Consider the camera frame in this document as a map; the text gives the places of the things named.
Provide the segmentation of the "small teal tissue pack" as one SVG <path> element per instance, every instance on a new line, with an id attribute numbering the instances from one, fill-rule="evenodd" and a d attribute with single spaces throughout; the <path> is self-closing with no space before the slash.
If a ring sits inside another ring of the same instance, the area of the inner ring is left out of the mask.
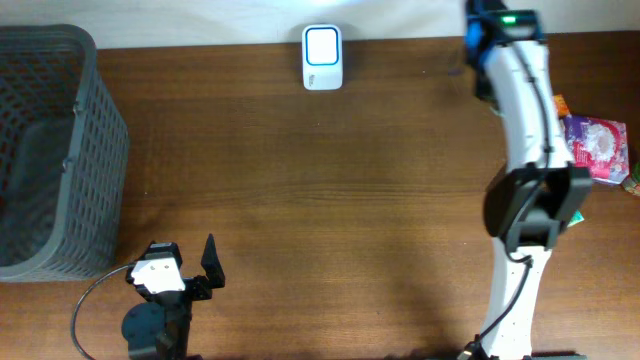
<path id="1" fill-rule="evenodd" d="M 584 216 L 582 215 L 582 213 L 580 211 L 576 211 L 574 213 L 574 215 L 572 216 L 572 218 L 570 219 L 568 226 L 572 227 L 575 226 L 581 222 L 583 222 L 585 220 Z"/>

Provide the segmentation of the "small orange tissue pack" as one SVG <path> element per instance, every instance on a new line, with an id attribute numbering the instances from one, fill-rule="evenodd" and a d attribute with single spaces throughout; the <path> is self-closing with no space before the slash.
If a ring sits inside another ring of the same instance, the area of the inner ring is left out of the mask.
<path id="1" fill-rule="evenodd" d="M 565 118 L 571 115 L 571 111 L 566 103 L 566 100 L 561 94 L 554 95 L 553 100 L 559 118 Z"/>

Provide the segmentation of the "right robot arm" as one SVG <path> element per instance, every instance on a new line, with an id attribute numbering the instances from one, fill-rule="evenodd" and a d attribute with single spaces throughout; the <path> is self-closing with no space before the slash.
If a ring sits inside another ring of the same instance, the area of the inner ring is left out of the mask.
<path id="1" fill-rule="evenodd" d="M 465 3 L 466 63 L 475 95 L 500 116 L 507 158 L 488 188 L 483 219 L 494 266 L 487 315 L 461 359 L 531 359 L 532 324 L 545 266 L 589 195 L 592 179 L 568 149 L 536 11 L 501 1 Z"/>

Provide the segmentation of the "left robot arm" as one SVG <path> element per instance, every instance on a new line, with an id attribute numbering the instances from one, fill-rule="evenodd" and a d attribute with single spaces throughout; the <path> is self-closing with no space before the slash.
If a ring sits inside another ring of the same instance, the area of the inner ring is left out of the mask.
<path id="1" fill-rule="evenodd" d="M 190 359 L 188 343 L 192 307 L 208 301 L 215 289 L 223 288 L 226 277 L 209 235 L 201 257 L 202 275 L 181 275 L 182 256 L 173 242 L 151 243 L 126 273 L 144 301 L 124 316 L 121 333 L 131 359 Z"/>

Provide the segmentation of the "green orange snack packet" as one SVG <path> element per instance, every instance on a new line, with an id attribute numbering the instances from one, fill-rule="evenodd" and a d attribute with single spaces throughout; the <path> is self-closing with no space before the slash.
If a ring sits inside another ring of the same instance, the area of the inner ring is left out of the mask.
<path id="1" fill-rule="evenodd" d="M 628 176 L 621 182 L 621 187 L 634 196 L 640 196 L 640 163 L 636 162 Z"/>

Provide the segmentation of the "purple white tissue pack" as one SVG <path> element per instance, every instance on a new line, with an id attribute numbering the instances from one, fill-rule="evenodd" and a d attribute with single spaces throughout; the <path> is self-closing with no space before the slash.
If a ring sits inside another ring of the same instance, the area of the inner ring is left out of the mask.
<path id="1" fill-rule="evenodd" d="M 578 167 L 595 182 L 620 185 L 629 175 L 627 127 L 622 122 L 578 115 L 561 120 L 567 145 Z"/>

